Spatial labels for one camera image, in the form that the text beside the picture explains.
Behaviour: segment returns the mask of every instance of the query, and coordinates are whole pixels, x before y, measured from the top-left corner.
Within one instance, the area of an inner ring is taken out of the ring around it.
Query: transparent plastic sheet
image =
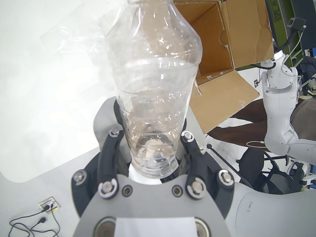
[[[85,5],[81,5],[45,33],[41,41],[52,54],[88,53],[92,58],[105,57],[105,36],[123,8],[117,6],[97,19]]]

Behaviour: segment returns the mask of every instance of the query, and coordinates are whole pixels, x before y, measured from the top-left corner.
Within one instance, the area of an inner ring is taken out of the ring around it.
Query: brown pants
[[[303,100],[299,98],[296,107],[302,101]],[[207,134],[214,139],[244,147],[248,147],[246,143],[249,141],[264,141],[267,132],[267,114],[262,99],[251,102],[233,115],[232,118],[243,119],[252,123],[235,127],[216,127]],[[254,142],[250,143],[250,145],[258,147],[264,146],[264,144]]]

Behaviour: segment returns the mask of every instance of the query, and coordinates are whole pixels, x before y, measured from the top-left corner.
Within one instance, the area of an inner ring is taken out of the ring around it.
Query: person
[[[250,141],[264,141],[267,132],[267,114],[263,99],[251,102],[232,118],[243,119],[252,123],[235,127],[216,127],[207,134],[217,140],[247,146]],[[298,103],[291,115],[290,123],[299,138],[316,141],[316,99],[298,99]],[[262,147],[261,143],[251,143]]]

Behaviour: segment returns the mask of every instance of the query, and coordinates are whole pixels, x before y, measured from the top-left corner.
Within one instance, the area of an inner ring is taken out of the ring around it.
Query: black cable
[[[261,69],[259,69],[259,81],[258,81],[258,85],[259,85],[259,84],[260,84],[260,82],[261,82],[260,71],[261,71]]]
[[[60,232],[60,225],[59,225],[59,223],[58,223],[58,221],[57,221],[57,219],[56,219],[56,217],[55,217],[55,215],[54,215],[53,207],[54,207],[54,204],[51,204],[52,216],[54,217],[54,220],[55,220],[56,224],[58,225],[58,228],[59,228],[59,229],[58,229],[58,232],[56,232],[56,231],[53,230],[53,229],[46,230],[46,231],[33,230],[33,228],[34,228],[35,226],[37,226],[38,224],[44,223],[44,222],[46,221],[46,218],[41,218],[41,219],[37,222],[37,224],[35,224],[34,226],[31,227],[31,231],[37,232],[37,233],[53,232],[55,235],[52,236],[52,237],[55,237],[55,236],[59,237],[58,234],[59,234],[59,232]]]
[[[17,227],[17,226],[16,226],[17,224],[22,225],[22,226],[25,227],[27,230],[24,230],[24,229],[21,229],[21,228]],[[32,233],[32,231],[31,231],[25,224],[23,224],[23,223],[16,222],[16,223],[10,224],[10,225],[11,225],[11,230],[9,231],[8,237],[10,237],[10,234],[11,234],[13,228],[16,228],[16,229],[19,229],[19,230],[21,230],[21,231],[24,231],[24,232],[28,233],[28,236],[26,236],[26,237],[31,236],[31,234],[33,235],[33,237],[35,237],[34,233]]]
[[[274,62],[272,67],[262,67],[262,66],[255,65],[255,64],[250,64],[250,65],[253,67],[259,68],[259,69],[263,69],[263,70],[272,70],[276,66],[276,63]]]
[[[9,221],[9,224],[12,226],[11,223],[12,223],[13,221],[15,221],[15,220],[19,220],[19,219],[22,219],[22,218],[32,217],[32,216],[38,215],[38,214],[40,214],[40,213],[46,212],[48,209],[49,209],[49,205],[46,205],[42,211],[40,211],[40,212],[38,212],[38,213],[35,213],[35,214],[28,215],[28,216],[21,216],[21,217],[19,217],[19,218],[13,219],[13,220]]]
[[[55,237],[55,236],[58,236],[58,234],[59,234],[59,232],[60,232],[60,225],[59,225],[58,221],[56,220],[56,217],[55,217],[55,215],[54,215],[54,213],[53,213],[53,204],[51,204],[51,209],[52,209],[52,215],[53,215],[53,217],[54,217],[54,220],[55,220],[55,222],[57,223],[58,228],[59,228],[58,232],[53,236],[53,237]]]
[[[292,30],[286,42],[282,46],[278,47],[277,50],[274,51],[274,53],[277,53],[283,50],[286,46],[289,46],[290,42],[292,41],[296,33],[297,33],[297,30]]]
[[[231,170],[233,170],[244,182],[245,184],[250,187],[251,189],[253,189],[253,187],[251,186],[251,184],[230,164],[228,163],[219,153],[217,153],[215,151],[215,149],[212,148],[212,145],[211,144],[207,144],[206,147],[210,150],[212,150],[214,152],[214,154],[216,154],[226,165],[229,166],[229,168]]]
[[[59,234],[59,232],[60,232],[60,224],[58,223],[58,221],[57,221],[57,219],[56,219],[56,217],[55,217],[55,215],[54,215],[53,207],[54,207],[53,204],[51,204],[51,207],[50,207],[49,205],[46,205],[46,206],[44,207],[44,209],[43,209],[42,211],[38,212],[38,213],[31,214],[31,215],[28,215],[28,216],[22,216],[22,217],[19,217],[19,218],[16,218],[16,219],[11,220],[11,221],[9,222],[9,224],[11,225],[11,230],[10,230],[10,232],[9,232],[8,237],[10,237],[10,234],[11,234],[13,228],[16,228],[16,229],[19,229],[19,230],[21,230],[21,231],[24,231],[24,232],[28,233],[28,236],[25,236],[25,237],[30,237],[31,234],[32,234],[33,237],[35,237],[34,232],[37,232],[37,233],[53,232],[55,235],[52,236],[52,237],[55,237],[55,236],[59,237],[58,234]],[[34,226],[32,226],[30,229],[29,229],[25,224],[20,223],[20,222],[16,222],[16,223],[12,224],[12,222],[15,221],[15,220],[19,220],[19,219],[22,219],[22,218],[29,218],[29,217],[38,215],[38,214],[40,214],[40,213],[42,213],[42,212],[45,212],[45,211],[49,210],[49,208],[52,209],[52,216],[53,216],[53,218],[54,218],[56,224],[58,225],[58,228],[59,228],[59,229],[58,229],[57,232],[56,232],[55,230],[53,230],[53,229],[46,230],[46,231],[39,231],[39,230],[34,230],[34,229],[33,229],[33,228],[34,228],[35,226],[37,226],[38,224],[44,223],[44,222],[46,221],[46,218],[45,218],[45,217],[40,218],[39,221],[38,221]],[[27,230],[21,229],[21,228],[17,227],[16,225],[22,225],[22,226],[25,227]]]

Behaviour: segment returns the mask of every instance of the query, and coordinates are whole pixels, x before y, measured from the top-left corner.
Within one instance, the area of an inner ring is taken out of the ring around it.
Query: white cable
[[[256,146],[251,146],[251,145],[249,145],[249,143],[260,143],[260,144],[264,144],[263,141],[249,141],[249,142],[246,143],[246,145],[247,145],[248,147],[256,147]]]
[[[285,62],[287,61],[287,59],[290,57],[290,55],[293,53],[293,51],[297,48],[298,44],[300,43],[300,40],[301,40],[301,38],[302,38],[302,35],[303,35],[303,32],[304,32],[305,28],[306,28],[306,25],[304,25],[303,30],[302,30],[302,33],[300,34],[299,40],[298,40],[297,44],[295,45],[294,49],[290,52],[290,54],[286,55],[285,58],[284,58],[284,60],[282,61],[281,70],[282,70],[282,72],[283,72],[285,75],[287,75],[287,76],[290,76],[290,77],[298,77],[298,76],[293,76],[293,75],[289,75],[289,74],[285,73],[285,71],[283,70],[283,65],[285,64]]]

